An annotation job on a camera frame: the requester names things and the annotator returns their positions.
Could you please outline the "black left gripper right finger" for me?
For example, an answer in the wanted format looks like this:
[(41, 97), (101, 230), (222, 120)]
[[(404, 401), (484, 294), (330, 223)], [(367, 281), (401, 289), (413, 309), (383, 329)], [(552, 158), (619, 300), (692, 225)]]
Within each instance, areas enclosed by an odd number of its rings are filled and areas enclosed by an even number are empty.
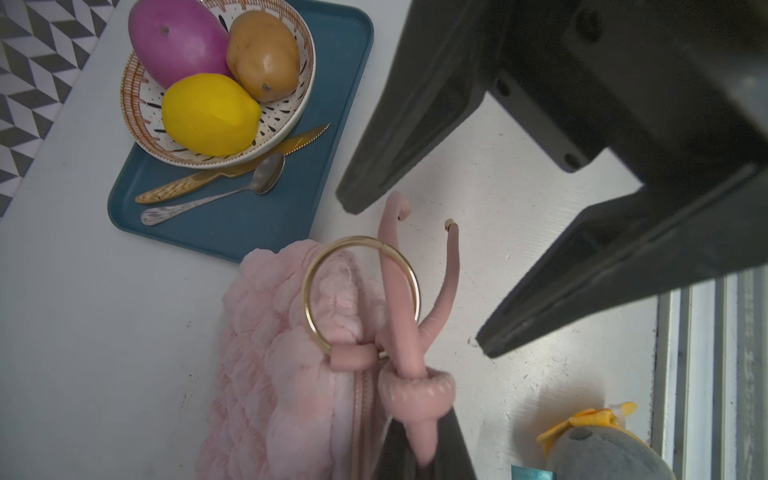
[(438, 421), (438, 444), (431, 466), (436, 480), (475, 480), (476, 474), (454, 409)]

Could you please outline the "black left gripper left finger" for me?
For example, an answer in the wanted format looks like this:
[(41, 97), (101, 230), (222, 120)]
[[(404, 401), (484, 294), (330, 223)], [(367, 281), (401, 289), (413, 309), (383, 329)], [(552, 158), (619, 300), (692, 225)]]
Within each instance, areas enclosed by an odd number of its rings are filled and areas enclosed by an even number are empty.
[(372, 480), (416, 480), (420, 467), (410, 447), (403, 424), (391, 420), (376, 463)]

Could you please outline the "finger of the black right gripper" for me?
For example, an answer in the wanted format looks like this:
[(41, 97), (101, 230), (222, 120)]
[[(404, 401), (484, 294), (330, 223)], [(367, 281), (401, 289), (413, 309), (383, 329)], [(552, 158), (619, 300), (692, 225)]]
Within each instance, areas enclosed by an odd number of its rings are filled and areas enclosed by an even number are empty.
[(336, 190), (359, 214), (482, 103), (507, 28), (504, 1), (414, 1), (381, 98)]
[(646, 184), (584, 209), (476, 340), (496, 358), (591, 314), (766, 261), (766, 167)]

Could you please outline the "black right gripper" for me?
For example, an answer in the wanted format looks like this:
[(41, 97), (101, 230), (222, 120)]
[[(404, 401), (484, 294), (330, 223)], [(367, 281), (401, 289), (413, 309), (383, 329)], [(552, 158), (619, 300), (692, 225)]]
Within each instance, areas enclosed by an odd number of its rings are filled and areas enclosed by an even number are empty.
[(763, 1), (492, 1), (493, 93), (574, 173), (612, 152), (646, 185), (767, 171)]

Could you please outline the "pink fluffy bag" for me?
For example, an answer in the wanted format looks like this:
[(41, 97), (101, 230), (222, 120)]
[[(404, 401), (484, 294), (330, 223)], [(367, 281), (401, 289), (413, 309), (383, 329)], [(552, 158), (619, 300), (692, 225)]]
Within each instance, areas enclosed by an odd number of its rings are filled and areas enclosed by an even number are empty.
[(409, 475), (430, 476), (439, 424), (456, 383), (426, 353), (449, 318), (460, 271), (459, 227), (447, 232), (446, 272), (420, 312), (398, 250), (406, 198), (387, 199), (376, 237), (256, 249), (223, 298), (217, 390), (200, 479), (369, 479), (403, 441)]

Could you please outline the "grey plush yellow flower charm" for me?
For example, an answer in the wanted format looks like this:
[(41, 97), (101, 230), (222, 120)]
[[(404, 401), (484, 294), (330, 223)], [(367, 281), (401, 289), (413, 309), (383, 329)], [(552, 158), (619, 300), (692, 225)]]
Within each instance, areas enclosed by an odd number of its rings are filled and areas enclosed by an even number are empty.
[(626, 429), (634, 402), (586, 409), (540, 434), (543, 469), (511, 467), (513, 479), (673, 479), (675, 474), (647, 443)]

